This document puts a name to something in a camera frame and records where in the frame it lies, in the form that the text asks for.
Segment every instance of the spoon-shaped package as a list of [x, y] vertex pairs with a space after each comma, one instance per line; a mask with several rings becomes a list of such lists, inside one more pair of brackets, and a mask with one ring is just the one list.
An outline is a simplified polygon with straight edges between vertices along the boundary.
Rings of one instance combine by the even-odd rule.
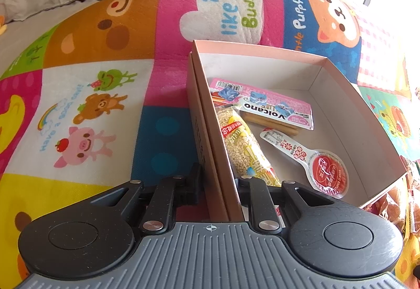
[[349, 189], [349, 174], [343, 161], [334, 153], [308, 149], [274, 129], [266, 128], [261, 138], [299, 162], [311, 186], [334, 198], [341, 199]]

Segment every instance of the red label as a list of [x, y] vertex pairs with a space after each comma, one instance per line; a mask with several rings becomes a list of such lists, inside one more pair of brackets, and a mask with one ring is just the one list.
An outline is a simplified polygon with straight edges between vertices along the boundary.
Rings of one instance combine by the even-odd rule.
[[223, 137], [226, 137], [231, 132], [233, 132], [236, 128], [240, 127], [241, 125], [242, 125], [242, 122], [235, 121], [235, 122], [232, 122], [231, 124], [228, 124], [227, 126], [224, 126], [221, 129]]
[[317, 155], [312, 163], [312, 176], [319, 188], [331, 195], [343, 194], [347, 187], [347, 173], [335, 158]]

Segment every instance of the barcode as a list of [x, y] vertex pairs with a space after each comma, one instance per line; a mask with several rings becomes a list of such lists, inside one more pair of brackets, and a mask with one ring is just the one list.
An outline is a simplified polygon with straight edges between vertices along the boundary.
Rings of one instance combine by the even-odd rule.
[[231, 89], [236, 90], [236, 91], [242, 91], [242, 88], [243, 88], [241, 85], [233, 84], [233, 83], [227, 83], [227, 82], [223, 82], [223, 81], [217, 81], [216, 86], [220, 87], [220, 88], [231, 88]]

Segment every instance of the metal screw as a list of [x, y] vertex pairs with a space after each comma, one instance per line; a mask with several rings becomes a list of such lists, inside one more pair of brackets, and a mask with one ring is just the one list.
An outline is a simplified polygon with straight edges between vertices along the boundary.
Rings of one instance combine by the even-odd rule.
[[163, 223], [157, 220], [149, 220], [143, 224], [143, 228], [148, 231], [159, 231], [163, 228]]
[[274, 231], [280, 227], [280, 224], [274, 220], [263, 220], [258, 224], [260, 228], [267, 231]]

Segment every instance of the blue polka dot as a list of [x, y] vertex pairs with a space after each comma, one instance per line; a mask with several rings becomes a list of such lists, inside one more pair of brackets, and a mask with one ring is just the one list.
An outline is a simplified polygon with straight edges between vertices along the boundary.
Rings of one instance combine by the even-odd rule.
[[152, 168], [159, 175], [173, 174], [178, 168], [178, 160], [169, 153], [158, 153], [152, 158]]
[[156, 121], [156, 130], [165, 136], [173, 135], [179, 130], [179, 122], [172, 117], [161, 117]]

